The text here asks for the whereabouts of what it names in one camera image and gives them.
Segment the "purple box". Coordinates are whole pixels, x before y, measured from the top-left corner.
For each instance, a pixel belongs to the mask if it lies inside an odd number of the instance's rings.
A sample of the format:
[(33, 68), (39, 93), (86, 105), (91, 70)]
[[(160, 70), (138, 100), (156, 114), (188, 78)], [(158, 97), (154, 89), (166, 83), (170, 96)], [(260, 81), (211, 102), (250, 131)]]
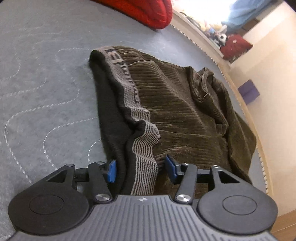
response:
[(258, 89), (256, 88), (255, 84), (251, 79), (243, 83), (243, 85), (241, 85), (240, 87), (238, 87), (238, 91), (242, 96), (245, 104), (250, 104), (257, 97), (260, 96)]

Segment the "dark red bag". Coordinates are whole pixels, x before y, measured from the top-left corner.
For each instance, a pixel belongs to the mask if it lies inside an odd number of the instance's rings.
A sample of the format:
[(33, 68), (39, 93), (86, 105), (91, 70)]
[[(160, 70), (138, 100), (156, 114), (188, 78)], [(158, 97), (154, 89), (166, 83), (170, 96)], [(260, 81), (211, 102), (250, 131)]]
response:
[(241, 35), (229, 35), (224, 46), (221, 46), (220, 51), (223, 54), (223, 59), (229, 62), (234, 62), (240, 56), (248, 52), (253, 45), (243, 39)]

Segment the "light blue curtain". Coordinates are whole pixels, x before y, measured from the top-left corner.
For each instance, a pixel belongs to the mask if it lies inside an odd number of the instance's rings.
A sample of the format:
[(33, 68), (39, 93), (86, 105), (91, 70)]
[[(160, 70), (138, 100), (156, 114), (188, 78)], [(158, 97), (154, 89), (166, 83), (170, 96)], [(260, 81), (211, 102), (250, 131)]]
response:
[(236, 1), (229, 9), (226, 20), (222, 23), (230, 30), (237, 30), (247, 22), (258, 16), (262, 11), (267, 9), (272, 0), (239, 0)]

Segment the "red folded blanket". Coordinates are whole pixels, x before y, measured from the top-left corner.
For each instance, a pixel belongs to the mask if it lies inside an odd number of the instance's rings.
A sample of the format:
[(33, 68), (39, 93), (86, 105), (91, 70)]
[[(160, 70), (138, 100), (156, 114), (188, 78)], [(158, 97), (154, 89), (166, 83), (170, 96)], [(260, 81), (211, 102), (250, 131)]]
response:
[(161, 30), (173, 18), (171, 1), (166, 0), (98, 0), (97, 3), (117, 10), (145, 26)]

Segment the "grey quilted mattress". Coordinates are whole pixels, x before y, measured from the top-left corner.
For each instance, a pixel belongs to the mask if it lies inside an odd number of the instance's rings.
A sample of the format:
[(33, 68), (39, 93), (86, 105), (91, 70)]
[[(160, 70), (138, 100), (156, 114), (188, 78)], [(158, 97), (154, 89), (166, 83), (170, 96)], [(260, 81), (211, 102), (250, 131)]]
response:
[(238, 237), (211, 230), (168, 196), (120, 196), (53, 237), (14, 234), (8, 205), (17, 193), (65, 164), (106, 160), (88, 67), (93, 49), (125, 45), (196, 71), (207, 67), (247, 121), (219, 60), (173, 25), (153, 31), (92, 1), (1, 3), (1, 240), (276, 240), (269, 232)]

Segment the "brown corduroy pants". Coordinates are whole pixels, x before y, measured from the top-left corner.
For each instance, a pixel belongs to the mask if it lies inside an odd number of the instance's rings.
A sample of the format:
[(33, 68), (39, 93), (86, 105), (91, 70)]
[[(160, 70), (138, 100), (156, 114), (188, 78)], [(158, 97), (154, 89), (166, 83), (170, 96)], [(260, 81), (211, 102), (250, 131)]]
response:
[(101, 138), (116, 162), (112, 195), (173, 195), (165, 158), (221, 166), (246, 182), (256, 137), (221, 81), (124, 46), (89, 57)]

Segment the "panda plush toy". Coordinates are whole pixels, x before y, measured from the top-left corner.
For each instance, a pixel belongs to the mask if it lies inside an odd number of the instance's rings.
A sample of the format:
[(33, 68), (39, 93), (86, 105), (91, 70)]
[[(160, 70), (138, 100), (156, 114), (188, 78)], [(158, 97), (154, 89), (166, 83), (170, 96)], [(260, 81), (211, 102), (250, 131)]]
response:
[(221, 48), (226, 45), (227, 36), (224, 33), (218, 33), (214, 36), (213, 41)]

